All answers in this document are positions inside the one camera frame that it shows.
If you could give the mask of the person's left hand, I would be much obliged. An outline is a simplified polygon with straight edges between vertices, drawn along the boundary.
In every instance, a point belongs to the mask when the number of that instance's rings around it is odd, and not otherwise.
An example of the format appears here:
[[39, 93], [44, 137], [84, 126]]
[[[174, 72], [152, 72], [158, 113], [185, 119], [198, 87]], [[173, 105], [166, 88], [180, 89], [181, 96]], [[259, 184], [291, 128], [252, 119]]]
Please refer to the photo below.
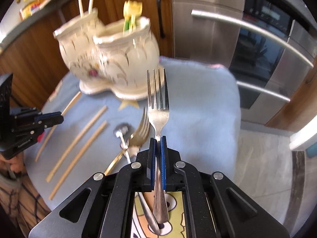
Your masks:
[[6, 160], [3, 155], [0, 155], [1, 161], [1, 176], [9, 177], [8, 169], [6, 164], [10, 166], [11, 171], [14, 172], [15, 175], [21, 177], [25, 173], [25, 165], [24, 165], [24, 153], [21, 152], [17, 156]]

